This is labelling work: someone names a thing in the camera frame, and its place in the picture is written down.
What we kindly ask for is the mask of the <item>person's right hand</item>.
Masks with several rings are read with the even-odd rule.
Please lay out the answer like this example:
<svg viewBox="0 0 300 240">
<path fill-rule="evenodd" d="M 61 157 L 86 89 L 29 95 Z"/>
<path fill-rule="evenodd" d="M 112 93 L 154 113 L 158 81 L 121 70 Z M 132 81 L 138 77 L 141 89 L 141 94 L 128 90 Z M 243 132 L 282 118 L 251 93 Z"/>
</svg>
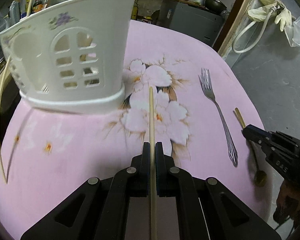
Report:
<svg viewBox="0 0 300 240">
<path fill-rule="evenodd" d="M 300 225 L 300 185 L 284 180 L 276 200 L 273 219 L 278 224 L 283 224 L 287 218 L 294 221 L 294 228 Z"/>
</svg>

